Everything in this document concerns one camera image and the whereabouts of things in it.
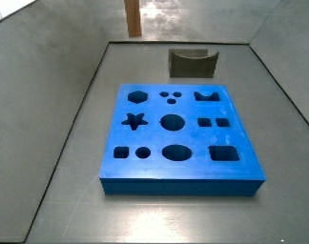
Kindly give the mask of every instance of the gray metal wall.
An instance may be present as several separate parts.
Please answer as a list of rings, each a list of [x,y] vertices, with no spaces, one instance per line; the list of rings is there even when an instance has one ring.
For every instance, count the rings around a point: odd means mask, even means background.
[[[41,0],[0,23],[0,241],[28,232],[107,45],[97,12]]]
[[[309,0],[286,0],[251,44],[309,122]]]

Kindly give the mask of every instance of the hexagonal hole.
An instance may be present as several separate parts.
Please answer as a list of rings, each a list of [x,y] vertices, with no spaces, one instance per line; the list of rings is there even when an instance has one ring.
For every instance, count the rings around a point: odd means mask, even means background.
[[[132,103],[143,103],[148,100],[148,94],[142,91],[133,91],[128,94],[127,100]]]

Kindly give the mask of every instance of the gray floor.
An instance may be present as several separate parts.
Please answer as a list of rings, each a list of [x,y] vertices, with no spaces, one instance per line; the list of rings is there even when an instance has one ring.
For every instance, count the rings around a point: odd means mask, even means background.
[[[280,0],[140,0],[143,35],[132,41],[248,43]],[[100,1],[111,41],[129,41],[124,1]]]
[[[168,49],[220,51],[214,79],[168,77]],[[224,84],[267,182],[255,197],[104,196],[99,161],[121,83]],[[247,46],[109,45],[28,242],[309,243],[309,126]]]

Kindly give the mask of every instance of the metal enclosure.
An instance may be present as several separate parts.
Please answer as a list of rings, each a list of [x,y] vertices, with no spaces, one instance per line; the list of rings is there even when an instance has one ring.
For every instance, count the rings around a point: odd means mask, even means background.
[[[282,2],[250,46],[309,122],[309,0]]]
[[[170,78],[170,49],[219,51],[214,79]],[[104,195],[99,161],[121,83],[228,87],[266,171],[254,197]],[[59,166],[29,243],[309,243],[309,126],[247,46],[109,45]]]
[[[0,23],[4,242],[27,235],[105,49],[97,6],[97,1],[37,1]]]

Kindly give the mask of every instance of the dark gray block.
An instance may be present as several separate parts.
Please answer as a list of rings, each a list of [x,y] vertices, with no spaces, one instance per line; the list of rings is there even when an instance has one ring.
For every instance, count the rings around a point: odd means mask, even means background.
[[[175,50],[168,52],[170,77],[212,78],[219,52]]]

